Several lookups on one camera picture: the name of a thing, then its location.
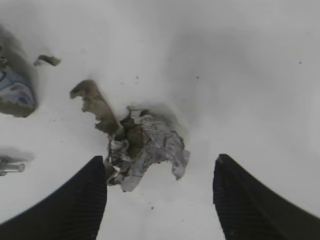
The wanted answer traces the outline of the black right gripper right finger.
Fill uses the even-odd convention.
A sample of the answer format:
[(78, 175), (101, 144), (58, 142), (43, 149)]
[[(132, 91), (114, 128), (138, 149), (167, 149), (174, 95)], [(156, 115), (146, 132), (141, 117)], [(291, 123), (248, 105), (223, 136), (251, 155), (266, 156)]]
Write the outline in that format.
[(215, 161), (213, 204), (227, 240), (318, 240), (320, 219), (272, 191), (227, 154)]

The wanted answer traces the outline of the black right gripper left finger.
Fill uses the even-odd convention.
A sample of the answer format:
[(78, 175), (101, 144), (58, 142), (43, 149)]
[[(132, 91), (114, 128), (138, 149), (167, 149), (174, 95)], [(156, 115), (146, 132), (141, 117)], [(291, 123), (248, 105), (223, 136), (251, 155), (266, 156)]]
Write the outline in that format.
[(2, 240), (94, 240), (107, 203), (101, 156), (51, 195), (0, 225)]

